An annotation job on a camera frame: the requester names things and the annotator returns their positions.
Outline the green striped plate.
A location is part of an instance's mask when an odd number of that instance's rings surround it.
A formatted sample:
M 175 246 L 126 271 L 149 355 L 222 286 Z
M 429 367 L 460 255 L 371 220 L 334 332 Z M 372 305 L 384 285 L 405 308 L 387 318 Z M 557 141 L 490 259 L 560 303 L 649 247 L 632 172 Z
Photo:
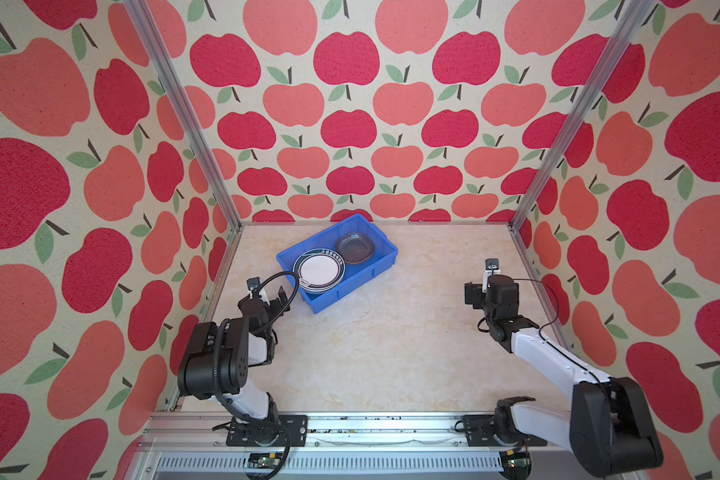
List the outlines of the green striped plate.
M 300 287 L 309 294 L 320 294 L 338 286 L 346 263 L 336 251 L 317 248 L 301 254 L 294 263 Z

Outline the clear glass plate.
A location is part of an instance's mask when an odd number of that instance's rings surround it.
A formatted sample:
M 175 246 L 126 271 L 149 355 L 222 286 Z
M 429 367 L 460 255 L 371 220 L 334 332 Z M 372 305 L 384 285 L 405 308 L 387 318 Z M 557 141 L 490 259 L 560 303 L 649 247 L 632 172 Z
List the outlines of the clear glass plate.
M 334 250 L 347 265 L 359 265 L 370 260 L 376 251 L 373 240 L 361 232 L 352 232 L 340 237 Z

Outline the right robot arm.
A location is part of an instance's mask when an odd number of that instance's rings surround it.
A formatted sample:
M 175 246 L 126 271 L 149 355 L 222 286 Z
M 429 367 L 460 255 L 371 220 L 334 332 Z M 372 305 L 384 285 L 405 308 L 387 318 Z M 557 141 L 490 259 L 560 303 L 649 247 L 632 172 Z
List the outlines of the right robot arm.
M 509 449 L 505 476 L 529 473 L 531 463 L 517 466 L 518 456 L 511 450 L 531 437 L 569 451 L 597 478 L 663 465 L 663 448 L 641 386 L 630 377 L 592 367 L 520 315 L 517 280 L 487 270 L 481 283 L 465 284 L 464 301 L 482 312 L 479 331 L 533 366 L 570 402 L 563 411 L 530 396 L 515 396 L 499 400 L 484 422 L 475 416 L 463 419 L 466 434 L 488 435 Z

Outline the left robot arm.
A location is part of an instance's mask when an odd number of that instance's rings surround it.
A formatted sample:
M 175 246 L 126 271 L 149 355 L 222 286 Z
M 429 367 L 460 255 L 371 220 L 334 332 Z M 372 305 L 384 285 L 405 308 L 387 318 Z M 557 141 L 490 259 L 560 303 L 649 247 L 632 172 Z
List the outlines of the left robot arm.
M 279 289 L 269 300 L 261 288 L 255 289 L 238 302 L 238 317 L 196 325 L 179 364 L 180 394 L 214 399 L 243 423 L 277 423 L 274 400 L 255 386 L 249 372 L 274 360 L 274 322 L 294 298 Z

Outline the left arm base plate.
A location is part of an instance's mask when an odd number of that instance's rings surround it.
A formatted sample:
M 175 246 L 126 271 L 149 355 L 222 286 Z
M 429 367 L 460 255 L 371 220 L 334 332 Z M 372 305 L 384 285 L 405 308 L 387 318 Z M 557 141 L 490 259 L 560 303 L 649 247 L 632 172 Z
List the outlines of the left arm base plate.
M 278 428 L 263 428 L 232 420 L 227 433 L 229 447 L 304 447 L 308 430 L 307 415 L 280 415 Z

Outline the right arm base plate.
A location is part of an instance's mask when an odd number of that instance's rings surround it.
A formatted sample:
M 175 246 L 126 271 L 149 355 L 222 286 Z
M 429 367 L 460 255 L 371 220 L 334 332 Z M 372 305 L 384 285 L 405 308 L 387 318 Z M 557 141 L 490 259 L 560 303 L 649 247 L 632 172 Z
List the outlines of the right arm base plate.
M 503 415 L 465 415 L 454 424 L 457 433 L 464 434 L 469 447 L 543 447 L 548 442 L 521 434 Z

